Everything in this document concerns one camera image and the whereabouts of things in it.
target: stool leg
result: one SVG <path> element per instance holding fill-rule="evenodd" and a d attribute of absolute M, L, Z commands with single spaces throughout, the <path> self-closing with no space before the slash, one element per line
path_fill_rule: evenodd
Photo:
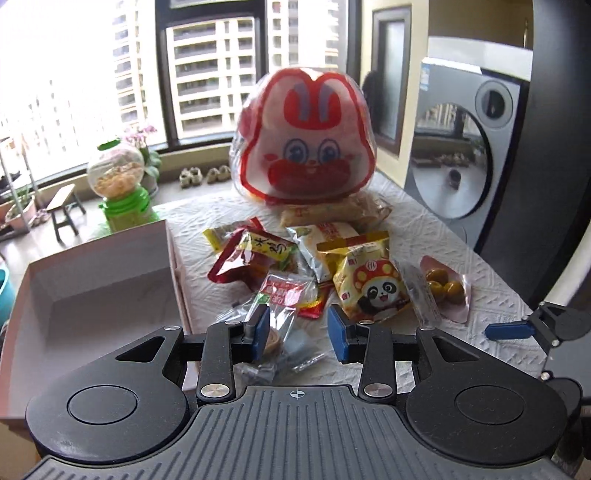
<path fill-rule="evenodd" d="M 82 206 L 82 202 L 80 201 L 80 199 L 78 198 L 78 195 L 76 195 L 76 192 L 72 192 L 74 195 L 74 199 L 76 200 L 76 204 L 78 205 L 78 208 L 80 209 L 80 211 L 82 211 L 82 213 L 84 215 L 86 215 L 86 210 L 84 209 L 84 207 Z"/>
<path fill-rule="evenodd" d="M 54 230 L 54 232 L 56 233 L 56 238 L 57 238 L 57 241 L 58 241 L 59 243 L 62 243 L 62 241 L 61 241 L 61 237 L 60 237 L 60 232 L 59 232 L 59 229 L 58 229 L 58 227 L 57 227 L 57 220 L 56 220 L 56 212 L 55 212 L 55 210 L 54 210 L 54 211 L 52 211 L 52 213 L 51 213 L 51 221 L 52 221 L 52 223 L 53 223 L 53 230 Z"/>
<path fill-rule="evenodd" d="M 74 225 L 74 222 L 72 222 L 72 217 L 70 217 L 70 212 L 69 212 L 68 208 L 64 205 L 61 209 L 63 210 L 64 215 L 66 216 L 67 222 L 72 227 L 72 230 L 74 230 L 74 235 L 78 236 L 78 230 L 76 228 L 76 225 Z"/>

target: ribbed gray surface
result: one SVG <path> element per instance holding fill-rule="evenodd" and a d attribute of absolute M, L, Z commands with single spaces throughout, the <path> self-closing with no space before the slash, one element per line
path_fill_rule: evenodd
<path fill-rule="evenodd" d="M 561 480 L 549 460 L 510 469 L 454 463 L 407 432 L 397 412 L 358 400 L 348 387 L 248 387 L 207 406 L 185 434 L 144 460 L 103 468 L 47 459 L 30 480 L 400 479 Z"/>

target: cardboard box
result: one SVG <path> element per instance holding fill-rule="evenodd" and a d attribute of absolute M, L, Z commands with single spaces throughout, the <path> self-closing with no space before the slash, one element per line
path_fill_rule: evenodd
<path fill-rule="evenodd" d="M 190 325 L 165 221 L 31 263 L 0 359 L 0 421 L 22 429 L 28 401 L 56 378 L 165 325 Z M 195 364 L 184 390 L 197 384 Z"/>

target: wooden stool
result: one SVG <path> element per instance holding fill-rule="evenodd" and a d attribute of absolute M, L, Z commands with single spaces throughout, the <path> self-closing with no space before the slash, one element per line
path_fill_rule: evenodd
<path fill-rule="evenodd" d="M 74 235 L 78 236 L 78 230 L 76 229 L 76 226 L 74 225 L 74 222 L 70 217 L 70 210 L 72 209 L 72 207 L 75 206 L 78 207 L 84 215 L 86 215 L 86 210 L 84 210 L 84 207 L 82 206 L 82 203 L 78 198 L 78 195 L 76 195 L 76 192 L 74 192 L 73 183 L 70 183 L 69 185 L 60 188 L 51 200 L 51 202 L 49 203 L 49 205 L 47 206 L 47 211 L 51 213 L 53 229 L 56 232 L 56 238 L 59 243 L 62 243 L 59 229 L 63 226 L 70 225 L 72 227 L 72 230 L 74 230 Z M 56 211 L 58 211 L 59 209 L 61 209 L 64 212 L 64 215 L 66 216 L 66 219 L 60 223 L 58 223 L 56 219 Z"/>

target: rabbit-shaped package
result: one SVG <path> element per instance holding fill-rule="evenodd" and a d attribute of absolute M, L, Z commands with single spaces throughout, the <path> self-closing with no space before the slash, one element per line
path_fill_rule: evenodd
<path fill-rule="evenodd" d="M 238 189 L 267 203 L 331 202 L 357 192 L 375 169 L 362 92 L 342 73 L 268 75 L 242 110 L 230 161 Z"/>

